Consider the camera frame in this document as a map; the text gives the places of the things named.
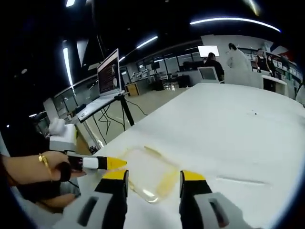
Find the ceiling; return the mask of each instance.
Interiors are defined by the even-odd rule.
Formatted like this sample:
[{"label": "ceiling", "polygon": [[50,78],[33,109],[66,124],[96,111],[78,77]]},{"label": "ceiling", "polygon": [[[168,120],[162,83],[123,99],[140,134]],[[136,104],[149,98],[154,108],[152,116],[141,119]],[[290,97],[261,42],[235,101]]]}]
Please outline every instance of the ceiling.
[{"label": "ceiling", "polygon": [[[296,5],[278,4],[272,0],[255,2],[261,8],[259,17],[243,0],[75,0],[68,8],[64,0],[23,1],[17,6],[8,2],[7,9],[13,16],[7,19],[5,26],[10,32],[5,37],[1,104],[18,104],[20,97],[17,95],[22,94],[24,112],[37,113],[42,111],[46,98],[69,86],[62,56],[64,40],[73,43],[89,39],[84,57],[86,66],[102,61],[103,55],[116,48],[121,55],[130,53],[124,60],[128,63],[169,46],[198,40],[206,34],[256,36],[296,50],[298,41],[295,39],[300,37],[292,24],[295,25],[298,11],[301,12],[294,9]],[[193,20],[217,16],[263,21],[283,32],[247,22],[189,24]],[[156,41],[135,50],[138,44],[155,35],[159,36]]]}]

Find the laptop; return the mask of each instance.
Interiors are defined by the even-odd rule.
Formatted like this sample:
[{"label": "laptop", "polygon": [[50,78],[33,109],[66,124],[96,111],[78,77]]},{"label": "laptop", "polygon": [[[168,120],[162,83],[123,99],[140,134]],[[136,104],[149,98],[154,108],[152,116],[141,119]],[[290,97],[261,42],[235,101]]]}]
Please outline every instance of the laptop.
[{"label": "laptop", "polygon": [[111,53],[98,67],[98,85],[100,97],[105,95],[118,95],[124,92],[122,90],[120,66],[119,66],[119,50],[116,49]]}]

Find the white lab coat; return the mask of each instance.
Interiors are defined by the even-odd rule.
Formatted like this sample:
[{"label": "white lab coat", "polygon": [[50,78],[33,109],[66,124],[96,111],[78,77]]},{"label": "white lab coat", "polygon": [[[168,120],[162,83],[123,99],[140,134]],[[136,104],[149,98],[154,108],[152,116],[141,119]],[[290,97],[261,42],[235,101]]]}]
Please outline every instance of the white lab coat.
[{"label": "white lab coat", "polygon": [[251,62],[247,59],[246,55],[237,50],[230,50],[228,53],[227,65],[230,68],[238,69],[241,71],[252,71]]},{"label": "white lab coat", "polygon": [[301,86],[298,93],[296,94],[295,100],[305,106],[305,87],[304,87],[304,85]]}]

